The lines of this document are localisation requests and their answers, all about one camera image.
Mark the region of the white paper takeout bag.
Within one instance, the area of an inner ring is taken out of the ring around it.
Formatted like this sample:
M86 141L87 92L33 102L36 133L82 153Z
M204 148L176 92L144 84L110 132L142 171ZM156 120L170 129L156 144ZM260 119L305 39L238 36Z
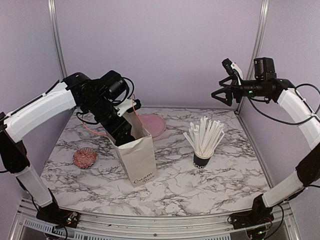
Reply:
M135 141L121 146L115 145L115 140L108 132L100 133L93 131L88 128L86 123L83 123L83 126L91 133L110 140L131 185L136 188L157 177L153 139L152 135L142 125L136 111L126 112L123 117L131 124L131 135L135 138Z

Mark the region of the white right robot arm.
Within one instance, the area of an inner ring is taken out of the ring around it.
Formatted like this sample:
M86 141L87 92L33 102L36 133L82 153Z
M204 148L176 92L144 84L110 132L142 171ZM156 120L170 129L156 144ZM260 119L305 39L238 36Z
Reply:
M259 205L248 212L247 219L252 224L258 224L267 216L266 208L272 208L319 180L319 110L312 110L306 99L299 93L298 88L290 80L277 77L272 58L254 59L253 80L244 80L241 69L230 59L224 59L221 64L228 76L219 81L221 88L211 93L213 99L221 101L227 106L231 106L233 101L239 103L242 98L247 98L250 103L255 97L259 97L260 102L275 102L286 111L292 121L287 122L271 116L268 119L288 126L297 126L310 148L310 153L299 162L291 175L256 198L254 203Z

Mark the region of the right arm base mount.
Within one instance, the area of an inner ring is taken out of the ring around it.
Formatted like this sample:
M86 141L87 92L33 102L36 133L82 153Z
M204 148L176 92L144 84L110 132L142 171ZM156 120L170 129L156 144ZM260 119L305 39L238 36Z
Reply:
M229 215L227 222L233 226L235 230L253 227L265 223L271 223L274 220L274 215L271 212L266 214L255 215L251 210L236 212Z

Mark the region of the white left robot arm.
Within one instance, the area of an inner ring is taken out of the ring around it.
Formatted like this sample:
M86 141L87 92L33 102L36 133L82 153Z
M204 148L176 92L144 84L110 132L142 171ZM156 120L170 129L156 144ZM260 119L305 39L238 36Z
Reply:
M48 91L20 108L0 114L0 157L6 172L15 176L38 204L38 212L53 223L63 219L63 211L44 185L27 157L23 138L46 121L65 111L79 108L77 118L88 113L92 125L102 125L116 146L134 141L132 126L124 113L133 110L135 85L132 80L110 70L101 78L90 79L76 72L57 81Z

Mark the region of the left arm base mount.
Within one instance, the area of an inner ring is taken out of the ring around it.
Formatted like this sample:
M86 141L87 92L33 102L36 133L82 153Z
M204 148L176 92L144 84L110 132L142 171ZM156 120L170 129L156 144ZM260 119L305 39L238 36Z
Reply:
M60 208L50 189L49 192L52 197L52 203L45 207L39 206L36 218L45 222L59 224L62 227L76 228L79 223L80 213Z

